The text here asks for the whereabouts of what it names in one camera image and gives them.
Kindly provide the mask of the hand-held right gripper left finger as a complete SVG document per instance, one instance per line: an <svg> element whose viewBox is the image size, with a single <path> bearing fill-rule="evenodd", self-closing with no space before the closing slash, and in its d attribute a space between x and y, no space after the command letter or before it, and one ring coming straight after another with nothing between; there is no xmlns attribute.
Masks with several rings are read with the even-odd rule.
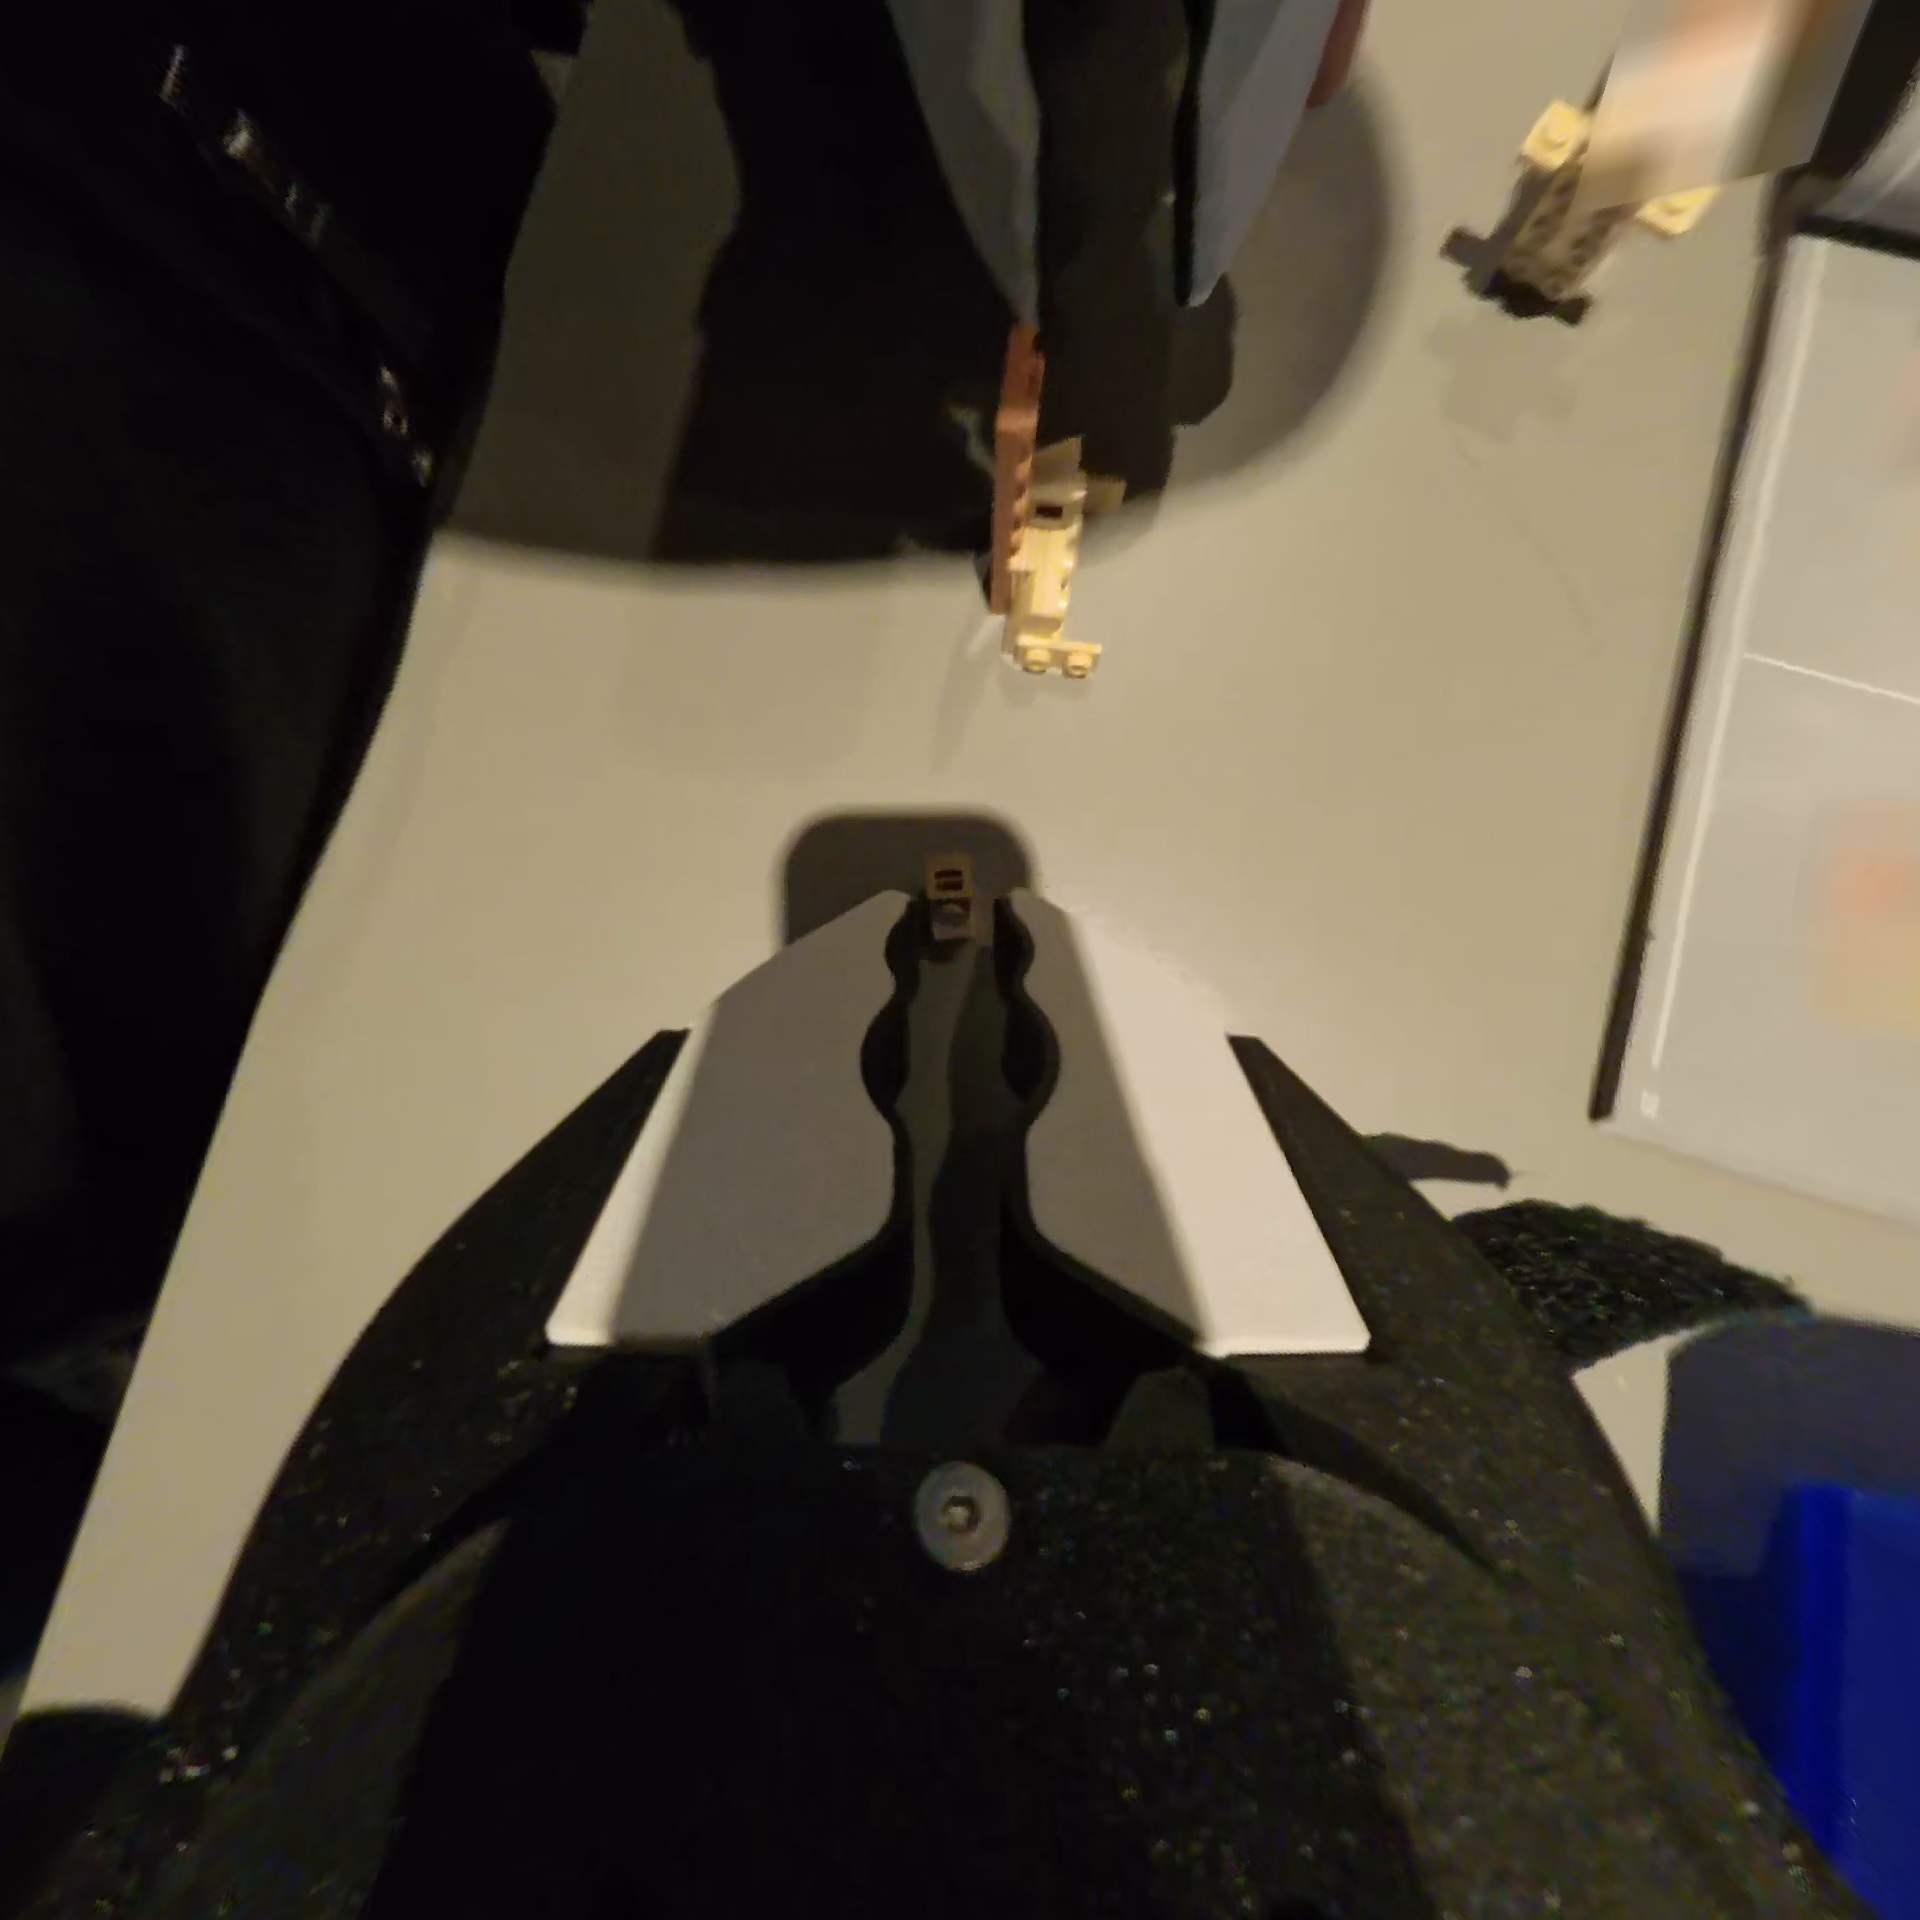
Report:
<svg viewBox="0 0 1920 1920"><path fill-rule="evenodd" d="M554 1349L702 1349L881 1237L897 1134L861 1049L907 911L881 892L708 1004L546 1317Z"/></svg>

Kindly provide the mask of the grey desk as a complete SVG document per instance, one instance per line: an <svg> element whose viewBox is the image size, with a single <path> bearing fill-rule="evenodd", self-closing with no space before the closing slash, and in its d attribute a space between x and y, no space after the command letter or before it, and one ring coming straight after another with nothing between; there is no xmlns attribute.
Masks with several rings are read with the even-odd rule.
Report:
<svg viewBox="0 0 1920 1920"><path fill-rule="evenodd" d="M1258 382L1075 597L1082 689L1005 671L948 558L644 554L693 323L745 207L716 81L606 4L524 230L487 428L366 773L268 989L159 1297L31 1709L159 1713L282 1453L425 1245L661 1027L777 941L838 817L986 814L1372 1134L1916 1321L1916 1228L1589 1123L1753 282L1756 194L1623 262L1587 325L1438 249L1617 28L1378 4L1269 223ZM1300 318L1283 279L1340 274Z"/></svg>

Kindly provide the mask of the tan brick assembly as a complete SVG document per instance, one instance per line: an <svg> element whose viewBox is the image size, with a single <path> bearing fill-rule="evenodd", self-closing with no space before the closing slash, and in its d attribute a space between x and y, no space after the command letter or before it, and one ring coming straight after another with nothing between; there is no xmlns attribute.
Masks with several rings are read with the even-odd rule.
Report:
<svg viewBox="0 0 1920 1920"><path fill-rule="evenodd" d="M1082 436L1041 445L1030 473L1012 603L998 615L998 653L1026 677L1085 682L1098 670L1100 644L1067 634L1071 586L1089 521L1118 509L1124 482L1085 469Z"/></svg>

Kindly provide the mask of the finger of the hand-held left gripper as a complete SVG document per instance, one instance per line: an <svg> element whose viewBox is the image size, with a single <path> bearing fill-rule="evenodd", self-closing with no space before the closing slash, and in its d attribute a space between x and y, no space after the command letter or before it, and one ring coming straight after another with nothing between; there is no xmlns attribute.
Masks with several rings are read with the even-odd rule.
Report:
<svg viewBox="0 0 1920 1920"><path fill-rule="evenodd" d="M890 3L950 204L1011 318L1047 357L1043 434L1108 452L1111 185L1100 151L1105 4Z"/></svg>
<svg viewBox="0 0 1920 1920"><path fill-rule="evenodd" d="M1231 255L1331 99L1331 3L1138 4L1111 81L1111 452L1173 452L1231 382Z"/></svg>

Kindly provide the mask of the orange and tan brick model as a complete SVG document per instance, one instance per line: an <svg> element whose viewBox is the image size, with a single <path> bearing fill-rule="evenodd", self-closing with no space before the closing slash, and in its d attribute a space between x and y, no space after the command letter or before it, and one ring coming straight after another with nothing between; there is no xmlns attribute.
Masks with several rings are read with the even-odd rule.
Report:
<svg viewBox="0 0 1920 1920"><path fill-rule="evenodd" d="M1636 3L1583 102L1550 102L1487 233L1447 254L1476 298L1574 319L1603 261L1644 229L1686 233L1737 181L1802 164L1870 4Z"/></svg>

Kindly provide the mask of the blue plastic bin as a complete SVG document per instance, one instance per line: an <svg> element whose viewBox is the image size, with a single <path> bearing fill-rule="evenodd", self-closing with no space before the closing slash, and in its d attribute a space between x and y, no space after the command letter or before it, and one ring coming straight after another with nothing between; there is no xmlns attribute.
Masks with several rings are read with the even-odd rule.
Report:
<svg viewBox="0 0 1920 1920"><path fill-rule="evenodd" d="M1676 1349L1658 1523L1793 1811L1877 1916L1917 1916L1917 1335L1789 1317Z"/></svg>

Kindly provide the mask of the grey instruction booklet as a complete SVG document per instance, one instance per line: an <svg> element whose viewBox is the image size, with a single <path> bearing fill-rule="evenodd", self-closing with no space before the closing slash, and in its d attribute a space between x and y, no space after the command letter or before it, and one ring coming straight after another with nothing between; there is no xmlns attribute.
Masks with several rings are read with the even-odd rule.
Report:
<svg viewBox="0 0 1920 1920"><path fill-rule="evenodd" d="M1917 1204L1916 4L1765 199L1590 1114Z"/></svg>

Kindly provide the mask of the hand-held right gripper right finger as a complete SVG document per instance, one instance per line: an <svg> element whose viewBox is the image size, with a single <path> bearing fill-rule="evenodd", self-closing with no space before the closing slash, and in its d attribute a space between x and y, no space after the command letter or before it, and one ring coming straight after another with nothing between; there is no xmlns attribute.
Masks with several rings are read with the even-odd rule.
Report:
<svg viewBox="0 0 1920 1920"><path fill-rule="evenodd" d="M1041 1031L1041 1242L1210 1357L1357 1356L1370 1330L1212 989L1034 892L1003 901Z"/></svg>

